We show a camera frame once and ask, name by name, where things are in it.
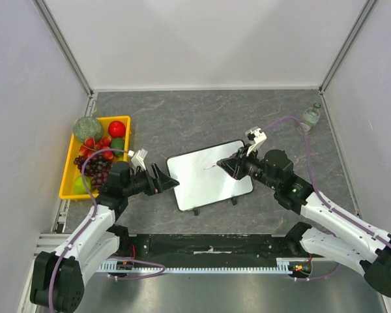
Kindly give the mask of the white whiteboard black frame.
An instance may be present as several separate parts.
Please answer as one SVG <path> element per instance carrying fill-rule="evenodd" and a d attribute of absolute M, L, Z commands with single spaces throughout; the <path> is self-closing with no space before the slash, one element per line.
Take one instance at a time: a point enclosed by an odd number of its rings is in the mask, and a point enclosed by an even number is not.
<path fill-rule="evenodd" d="M 178 210 L 193 211 L 251 193 L 250 177 L 237 181 L 219 167 L 204 170 L 243 146 L 242 140 L 233 140 L 167 158 L 169 176 L 180 183 L 174 188 Z"/>

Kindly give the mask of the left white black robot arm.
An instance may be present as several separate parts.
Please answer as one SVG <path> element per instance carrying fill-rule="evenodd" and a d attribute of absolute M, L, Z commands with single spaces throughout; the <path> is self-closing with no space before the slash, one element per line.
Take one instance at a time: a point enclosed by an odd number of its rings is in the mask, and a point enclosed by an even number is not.
<path fill-rule="evenodd" d="M 130 249 L 127 237 L 110 232 L 128 206 L 128 199 L 140 193 L 148 196 L 175 188 L 179 182 L 152 170 L 132 170 L 128 162 L 112 165 L 89 214 L 62 244 L 35 259 L 30 302 L 51 312 L 74 312 L 89 279 L 112 255 L 124 256 Z"/>

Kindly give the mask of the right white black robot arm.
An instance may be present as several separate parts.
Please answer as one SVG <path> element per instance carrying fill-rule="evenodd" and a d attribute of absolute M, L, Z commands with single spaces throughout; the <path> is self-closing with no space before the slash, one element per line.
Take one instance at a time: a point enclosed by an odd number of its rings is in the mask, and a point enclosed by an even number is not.
<path fill-rule="evenodd" d="M 330 233 L 299 223 L 285 240 L 295 257 L 317 254 L 342 264 L 364 277 L 377 292 L 391 298 L 391 233 L 351 214 L 311 183 L 294 173 L 285 151 L 269 150 L 263 159 L 240 148 L 217 166 L 235 180 L 249 176 L 273 189 L 274 199 L 285 209 L 320 224 Z"/>

